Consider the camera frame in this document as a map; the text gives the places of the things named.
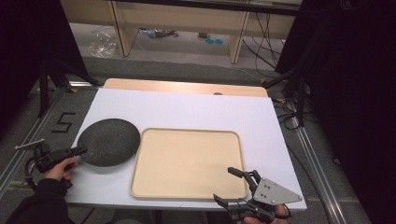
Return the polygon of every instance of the beige tray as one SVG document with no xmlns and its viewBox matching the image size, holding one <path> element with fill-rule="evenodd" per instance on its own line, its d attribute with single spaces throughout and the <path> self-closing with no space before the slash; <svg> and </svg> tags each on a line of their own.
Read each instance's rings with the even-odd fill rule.
<svg viewBox="0 0 396 224">
<path fill-rule="evenodd" d="M 234 132 L 146 129 L 136 155 L 131 193 L 139 198 L 245 198 L 247 185 L 228 167 L 244 170 Z"/>
</svg>

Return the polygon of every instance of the plastic bag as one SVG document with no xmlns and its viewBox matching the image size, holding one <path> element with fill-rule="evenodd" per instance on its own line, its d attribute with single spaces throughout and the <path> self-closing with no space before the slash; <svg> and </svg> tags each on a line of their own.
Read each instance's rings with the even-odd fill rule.
<svg viewBox="0 0 396 224">
<path fill-rule="evenodd" d="M 169 35 L 177 37 L 178 31 L 160 30 L 160 29 L 139 29 L 139 34 L 148 35 L 151 38 L 165 37 Z"/>
<path fill-rule="evenodd" d="M 90 44 L 90 54 L 97 58 L 111 58 L 116 50 L 116 40 L 109 34 L 99 32 Z"/>
</svg>

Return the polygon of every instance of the blue object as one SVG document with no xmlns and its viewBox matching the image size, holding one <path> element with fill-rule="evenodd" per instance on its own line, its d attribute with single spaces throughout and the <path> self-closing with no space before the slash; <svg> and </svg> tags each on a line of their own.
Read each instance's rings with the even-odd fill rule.
<svg viewBox="0 0 396 224">
<path fill-rule="evenodd" d="M 212 40 L 212 39 L 206 39 L 205 40 L 205 42 L 206 42 L 206 44 L 213 44 L 213 43 L 215 43 L 215 41 L 214 40 Z"/>
<path fill-rule="evenodd" d="M 216 39 L 216 40 L 215 40 L 215 43 L 216 43 L 216 44 L 222 44 L 222 39 Z"/>
</svg>

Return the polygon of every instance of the metal bracket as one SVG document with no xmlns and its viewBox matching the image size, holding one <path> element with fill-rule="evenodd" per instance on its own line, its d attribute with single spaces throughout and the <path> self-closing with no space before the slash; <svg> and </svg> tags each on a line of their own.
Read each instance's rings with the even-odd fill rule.
<svg viewBox="0 0 396 224">
<path fill-rule="evenodd" d="M 21 151 L 21 150 L 24 150 L 24 151 L 27 151 L 27 150 L 35 150 L 35 148 L 36 148 L 38 145 L 43 144 L 44 141 L 45 141 L 45 139 L 44 139 L 44 138 L 41 138 L 40 140 L 31 142 L 31 143 L 28 143 L 28 144 L 25 144 L 25 145 L 21 145 L 21 146 L 19 146 L 19 147 L 15 147 L 15 150 L 18 150 L 18 151 Z"/>
<path fill-rule="evenodd" d="M 253 195 L 255 201 L 267 204 L 295 203 L 303 199 L 303 196 L 285 189 L 274 181 L 263 177 Z"/>
</svg>

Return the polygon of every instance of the robotic arm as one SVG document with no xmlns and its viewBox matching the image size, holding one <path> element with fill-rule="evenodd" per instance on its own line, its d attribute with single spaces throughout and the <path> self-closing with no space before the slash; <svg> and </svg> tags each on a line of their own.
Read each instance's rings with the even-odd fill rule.
<svg viewBox="0 0 396 224">
<path fill-rule="evenodd" d="M 44 139 L 41 139 L 30 144 L 15 147 L 16 150 L 33 150 L 34 156 L 26 162 L 24 169 L 25 179 L 32 190 L 36 189 L 36 184 L 32 178 L 32 172 L 34 168 L 37 168 L 37 170 L 43 174 L 52 169 L 56 164 L 60 163 L 64 159 L 81 155 L 87 151 L 87 148 L 85 147 L 64 148 L 51 151 L 50 146 L 44 144 L 44 141 Z M 29 169 L 29 165 L 32 161 L 34 164 L 32 168 Z M 67 171 L 71 168 L 72 164 L 69 164 L 64 169 Z M 68 189 L 73 186 L 68 180 L 62 180 L 62 182 L 65 183 Z"/>
<path fill-rule="evenodd" d="M 301 195 L 261 177 L 257 171 L 243 172 L 230 167 L 228 173 L 239 178 L 244 177 L 252 195 L 252 199 L 245 203 L 230 204 L 214 194 L 216 203 L 228 211 L 231 220 L 235 223 L 242 221 L 244 217 L 256 217 L 266 223 L 271 223 L 275 218 L 289 218 L 290 212 L 287 216 L 278 216 L 275 212 L 276 205 L 299 202 L 303 199 Z"/>
</svg>

